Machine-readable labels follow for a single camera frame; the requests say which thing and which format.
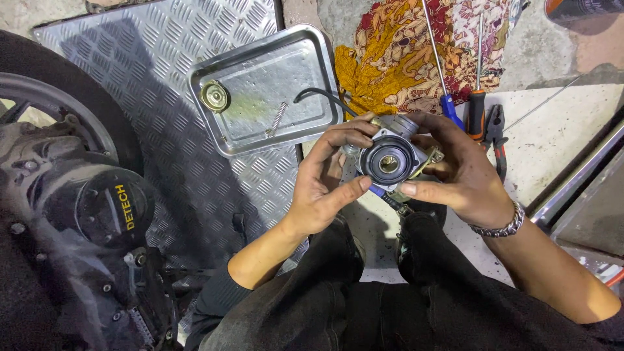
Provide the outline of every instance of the silver bracelet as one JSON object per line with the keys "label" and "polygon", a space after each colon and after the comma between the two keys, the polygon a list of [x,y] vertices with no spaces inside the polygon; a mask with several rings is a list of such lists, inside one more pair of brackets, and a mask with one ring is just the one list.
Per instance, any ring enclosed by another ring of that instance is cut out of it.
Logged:
{"label": "silver bracelet", "polygon": [[484,237],[508,237],[510,235],[514,235],[518,232],[518,229],[522,227],[524,223],[524,209],[520,206],[520,204],[514,201],[514,209],[515,214],[514,218],[511,220],[511,223],[507,224],[506,227],[500,229],[485,229],[481,227],[477,227],[476,225],[469,224],[470,228],[477,234],[482,235]]}

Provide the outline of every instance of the pliers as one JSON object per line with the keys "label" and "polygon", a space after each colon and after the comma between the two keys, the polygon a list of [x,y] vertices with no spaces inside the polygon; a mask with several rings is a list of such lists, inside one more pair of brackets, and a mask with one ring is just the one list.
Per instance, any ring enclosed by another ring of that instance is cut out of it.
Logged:
{"label": "pliers", "polygon": [[507,156],[505,155],[505,144],[509,138],[503,137],[503,129],[505,129],[505,112],[503,105],[496,104],[492,106],[490,114],[487,117],[485,138],[481,142],[483,150],[487,153],[490,146],[494,145],[494,156],[496,157],[496,173],[500,177],[501,182],[505,182],[507,175]]}

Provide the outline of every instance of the carburetor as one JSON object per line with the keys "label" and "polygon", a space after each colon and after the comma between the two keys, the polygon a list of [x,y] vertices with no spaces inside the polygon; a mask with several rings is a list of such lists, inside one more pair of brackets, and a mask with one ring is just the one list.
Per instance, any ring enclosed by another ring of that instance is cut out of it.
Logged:
{"label": "carburetor", "polygon": [[379,126],[373,135],[373,146],[361,149],[345,145],[342,152],[355,157],[359,173],[370,176],[373,184],[392,194],[397,185],[417,177],[432,162],[443,160],[438,147],[423,150],[410,141],[419,126],[400,114],[375,117],[371,124]]}

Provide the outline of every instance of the floral patterned cloth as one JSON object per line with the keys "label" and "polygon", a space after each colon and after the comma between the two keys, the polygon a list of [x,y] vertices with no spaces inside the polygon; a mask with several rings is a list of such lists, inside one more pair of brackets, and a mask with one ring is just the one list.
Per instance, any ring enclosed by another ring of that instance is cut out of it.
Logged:
{"label": "floral patterned cloth", "polygon": [[[475,86],[479,14],[484,14],[481,87],[503,73],[502,54],[523,0],[428,0],[444,82],[456,105]],[[336,74],[357,113],[442,113],[436,58],[420,0],[383,0],[362,16],[354,49],[336,48]]]}

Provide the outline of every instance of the spring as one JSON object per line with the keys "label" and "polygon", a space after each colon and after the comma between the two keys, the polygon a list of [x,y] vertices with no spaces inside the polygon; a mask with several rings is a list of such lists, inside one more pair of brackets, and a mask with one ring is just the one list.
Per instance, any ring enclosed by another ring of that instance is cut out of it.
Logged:
{"label": "spring", "polygon": [[269,137],[275,137],[275,133],[277,132],[277,128],[280,126],[281,118],[284,117],[284,112],[286,112],[287,107],[288,104],[285,101],[280,102],[280,107],[277,109],[271,129],[267,130]]}

